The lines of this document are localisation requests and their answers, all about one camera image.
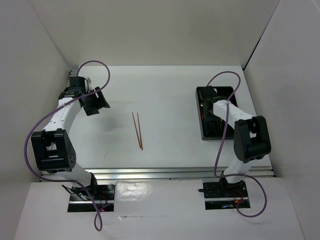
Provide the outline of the copper chopstick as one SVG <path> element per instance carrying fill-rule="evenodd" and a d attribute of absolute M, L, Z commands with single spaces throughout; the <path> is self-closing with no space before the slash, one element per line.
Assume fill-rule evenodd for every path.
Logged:
<path fill-rule="evenodd" d="M 139 148 L 142 150 L 143 145 L 142 145 L 142 141 L 141 141 L 140 122 L 138 122 L 138 124 L 137 124 L 134 113 L 132 112 L 131 114 L 132 114 L 132 119 L 133 119 L 133 124 L 134 124 L 135 132 L 136 132 L 138 145 L 139 145 Z"/>
<path fill-rule="evenodd" d="M 142 140 L 142 132 L 141 132 L 141 125 L 140 125 L 140 118 L 139 118 L 139 114 L 136 113 L 137 116 L 137 127 L 136 127 L 136 134 L 138 137 L 138 143 L 139 143 L 139 147 L 140 149 L 143 151 L 143 140 Z"/>

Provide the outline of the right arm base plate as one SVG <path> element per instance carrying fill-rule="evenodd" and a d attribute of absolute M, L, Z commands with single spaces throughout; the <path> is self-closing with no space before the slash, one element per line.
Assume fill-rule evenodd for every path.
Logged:
<path fill-rule="evenodd" d="M 247 186 L 244 181 L 231 188 L 224 188 L 220 182 L 204 182 L 198 190 L 204 196 L 206 210 L 229 210 L 250 208 Z"/>

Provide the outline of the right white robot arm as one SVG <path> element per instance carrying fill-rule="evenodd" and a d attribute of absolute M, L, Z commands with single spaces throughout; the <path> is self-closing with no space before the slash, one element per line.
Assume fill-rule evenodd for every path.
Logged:
<path fill-rule="evenodd" d="M 244 177 L 253 164 L 262 160 L 272 149 L 266 119 L 261 115 L 251 115 L 234 105 L 234 94 L 232 87 L 197 88 L 202 138 L 221 140 L 214 163 L 215 169 L 225 140 L 233 140 L 233 159 L 218 176 L 218 190 L 223 196 L 230 196 L 240 190 Z"/>

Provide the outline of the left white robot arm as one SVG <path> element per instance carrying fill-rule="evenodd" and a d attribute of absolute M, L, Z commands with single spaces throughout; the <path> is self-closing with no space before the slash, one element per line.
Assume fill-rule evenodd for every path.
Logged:
<path fill-rule="evenodd" d="M 57 112 L 41 130 L 31 134 L 36 166 L 39 171 L 58 174 L 72 183 L 71 192 L 93 200 L 99 195 L 97 179 L 77 163 L 76 150 L 69 137 L 77 114 L 87 116 L 109 108 L 99 87 L 92 88 L 90 78 L 71 76 L 69 86 L 58 97 Z"/>

